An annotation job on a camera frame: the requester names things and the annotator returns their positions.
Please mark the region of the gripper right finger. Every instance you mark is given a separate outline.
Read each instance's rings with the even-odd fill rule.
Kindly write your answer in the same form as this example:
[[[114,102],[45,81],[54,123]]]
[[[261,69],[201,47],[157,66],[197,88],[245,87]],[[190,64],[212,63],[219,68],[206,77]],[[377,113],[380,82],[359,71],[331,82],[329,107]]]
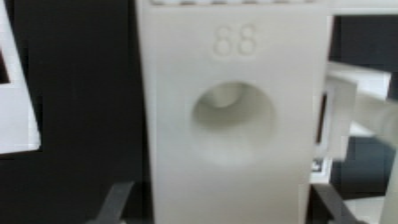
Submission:
[[[343,198],[331,184],[313,184],[322,203],[336,224],[359,224],[359,220],[348,210]]]

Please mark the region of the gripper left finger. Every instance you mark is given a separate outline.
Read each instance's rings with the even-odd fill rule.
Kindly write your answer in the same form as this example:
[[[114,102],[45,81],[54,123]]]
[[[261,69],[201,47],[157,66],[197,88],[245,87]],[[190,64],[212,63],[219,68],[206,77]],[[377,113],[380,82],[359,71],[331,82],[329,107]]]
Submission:
[[[135,182],[117,182],[105,197],[101,209],[91,224],[126,224],[123,220],[123,211],[128,202],[130,192]]]

